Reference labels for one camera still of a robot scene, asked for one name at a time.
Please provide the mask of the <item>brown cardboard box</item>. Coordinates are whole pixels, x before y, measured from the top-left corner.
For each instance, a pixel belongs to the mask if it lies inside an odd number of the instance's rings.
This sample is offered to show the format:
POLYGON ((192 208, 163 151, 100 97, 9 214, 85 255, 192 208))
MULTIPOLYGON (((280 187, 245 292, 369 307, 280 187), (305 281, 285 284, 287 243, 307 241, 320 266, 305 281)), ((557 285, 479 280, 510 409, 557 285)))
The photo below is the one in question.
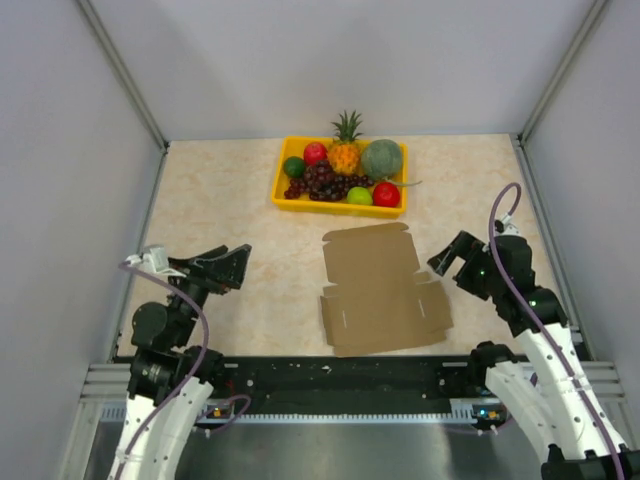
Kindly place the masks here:
POLYGON ((320 297, 328 345, 360 357, 443 342, 453 327, 441 282, 420 267, 401 222, 331 231, 323 237, 329 284, 320 297))

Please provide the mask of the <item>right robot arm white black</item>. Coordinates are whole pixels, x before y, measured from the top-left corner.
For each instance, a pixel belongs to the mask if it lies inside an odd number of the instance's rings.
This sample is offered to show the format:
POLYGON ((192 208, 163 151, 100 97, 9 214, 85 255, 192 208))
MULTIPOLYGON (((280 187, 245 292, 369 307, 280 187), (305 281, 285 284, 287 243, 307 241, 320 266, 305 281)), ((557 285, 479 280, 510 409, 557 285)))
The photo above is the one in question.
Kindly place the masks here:
POLYGON ((638 478, 639 452, 600 404, 557 296, 536 282, 527 241, 499 235, 486 244, 461 231, 428 264, 444 275, 456 258, 463 261, 456 285, 493 303, 533 369, 527 374, 507 346, 485 341, 469 355, 467 384, 506 407, 538 455, 542 478, 638 478))

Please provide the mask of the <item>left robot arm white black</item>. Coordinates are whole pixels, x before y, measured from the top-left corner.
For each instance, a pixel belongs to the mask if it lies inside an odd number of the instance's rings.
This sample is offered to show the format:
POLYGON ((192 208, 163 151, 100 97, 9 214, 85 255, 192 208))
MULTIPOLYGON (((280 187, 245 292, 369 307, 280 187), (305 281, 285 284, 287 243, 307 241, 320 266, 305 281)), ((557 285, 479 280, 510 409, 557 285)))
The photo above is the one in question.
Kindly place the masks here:
POLYGON ((123 429, 109 471, 111 479, 172 479, 192 430, 209 416, 228 429, 251 404, 233 394, 214 406, 226 387, 221 353, 207 341, 190 346, 196 325, 210 336, 204 305, 211 295, 241 288, 252 248, 225 245, 190 258, 173 258, 161 245, 128 256, 120 269, 169 292, 166 303, 147 302, 132 319, 130 365, 123 429))

